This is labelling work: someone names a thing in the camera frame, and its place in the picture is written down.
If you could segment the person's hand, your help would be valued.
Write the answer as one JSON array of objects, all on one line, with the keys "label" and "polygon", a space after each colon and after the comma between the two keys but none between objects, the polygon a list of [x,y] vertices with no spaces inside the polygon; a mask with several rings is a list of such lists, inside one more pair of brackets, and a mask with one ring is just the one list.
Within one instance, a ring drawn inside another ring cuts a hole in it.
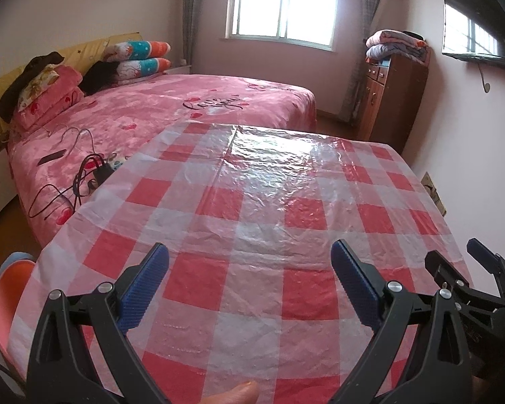
[{"label": "person's hand", "polygon": [[223,393],[203,398],[200,404],[255,404],[260,389],[255,381],[247,381]]}]

